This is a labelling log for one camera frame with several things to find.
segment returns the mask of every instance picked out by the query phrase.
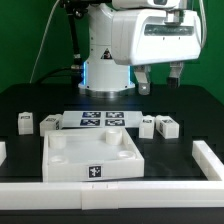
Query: black tabletop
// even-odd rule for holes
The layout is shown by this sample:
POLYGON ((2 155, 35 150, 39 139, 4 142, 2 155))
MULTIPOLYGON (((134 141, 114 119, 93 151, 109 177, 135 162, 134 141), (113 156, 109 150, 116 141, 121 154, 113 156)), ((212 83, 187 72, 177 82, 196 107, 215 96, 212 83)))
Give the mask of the black tabletop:
MULTIPOLYGON (((43 138, 39 136, 39 123, 49 114, 68 110, 142 111, 143 115, 171 116, 180 124, 178 139, 166 140, 156 131, 152 140, 139 139, 137 128, 127 129, 145 159, 144 177, 133 180, 206 180, 192 158, 194 140, 206 141, 220 160, 224 159, 224 106, 202 87, 172 90, 155 85, 149 96, 136 93, 98 99, 79 95, 70 85, 21 84, 1 93, 0 105, 0 141, 5 141, 7 147, 0 182, 42 181, 43 138), (33 135, 18 135, 18 113, 22 112, 33 113, 33 135)), ((214 223, 221 219, 222 208, 0 211, 0 223, 214 223)))

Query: white robot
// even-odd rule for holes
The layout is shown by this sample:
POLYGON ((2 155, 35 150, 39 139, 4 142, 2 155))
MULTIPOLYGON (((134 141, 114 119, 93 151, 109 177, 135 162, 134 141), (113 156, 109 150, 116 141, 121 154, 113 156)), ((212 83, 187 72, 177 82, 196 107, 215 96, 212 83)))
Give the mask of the white robot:
MULTIPOLYGON (((134 66, 139 93, 147 95, 150 65, 163 62, 171 65, 168 84, 178 87, 183 61, 197 59, 205 44, 204 6, 199 1, 203 38, 197 12, 189 10, 191 0, 62 0, 68 15, 89 14, 90 54, 80 92, 109 98, 130 94, 134 66), (105 4, 110 2, 116 10, 105 4)), ((79 60, 80 54, 74 53, 74 58, 79 60)))

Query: green background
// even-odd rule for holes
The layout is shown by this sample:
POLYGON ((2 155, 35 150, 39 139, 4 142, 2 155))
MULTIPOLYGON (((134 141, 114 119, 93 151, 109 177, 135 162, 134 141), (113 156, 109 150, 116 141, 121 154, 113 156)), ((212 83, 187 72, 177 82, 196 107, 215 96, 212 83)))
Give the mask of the green background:
MULTIPOLYGON (((204 0, 208 37, 199 60, 186 63, 182 84, 202 86, 224 103, 224 1, 204 0)), ((16 83, 28 83, 48 16, 55 0, 7 0, 0 7, 0 92, 16 83)), ((194 9, 199 10, 198 0, 194 9)), ((77 23, 81 52, 88 56, 87 18, 77 23)), ((70 66, 71 38, 64 9, 58 7, 53 17, 34 80, 46 72, 70 66)), ((153 65, 152 80, 163 84, 169 64, 153 65)))

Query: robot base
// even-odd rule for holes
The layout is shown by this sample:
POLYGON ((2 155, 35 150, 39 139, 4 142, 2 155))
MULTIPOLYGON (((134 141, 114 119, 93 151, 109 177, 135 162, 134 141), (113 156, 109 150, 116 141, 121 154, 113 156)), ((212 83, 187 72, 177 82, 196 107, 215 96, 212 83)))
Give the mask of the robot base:
POLYGON ((88 87, 86 88, 84 85, 79 84, 79 93, 90 97, 112 99, 121 96, 133 95, 135 93, 135 85, 133 84, 131 87, 127 87, 126 89, 119 91, 96 91, 88 89, 88 87))

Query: white block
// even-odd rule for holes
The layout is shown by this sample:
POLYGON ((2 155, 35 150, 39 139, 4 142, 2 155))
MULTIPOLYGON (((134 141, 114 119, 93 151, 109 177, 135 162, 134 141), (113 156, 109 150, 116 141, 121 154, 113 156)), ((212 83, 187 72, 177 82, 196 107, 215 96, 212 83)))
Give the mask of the white block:
POLYGON ((82 209, 118 209, 118 184, 85 184, 82 188, 82 209))
POLYGON ((155 126, 155 118, 152 116, 144 116, 139 125, 139 138, 153 139, 155 126))
POLYGON ((179 124, 169 116, 156 117, 156 130, 165 138, 179 138, 179 124))
POLYGON ((19 135, 33 134, 33 114, 24 112, 18 116, 19 135))
POLYGON ((0 142, 0 166, 6 159, 6 148, 5 142, 0 142))
POLYGON ((40 123, 40 136, 44 136, 45 131, 62 129, 62 115, 49 115, 40 123))
POLYGON ((208 178, 224 181, 224 165, 204 141, 194 141, 192 156, 208 178))

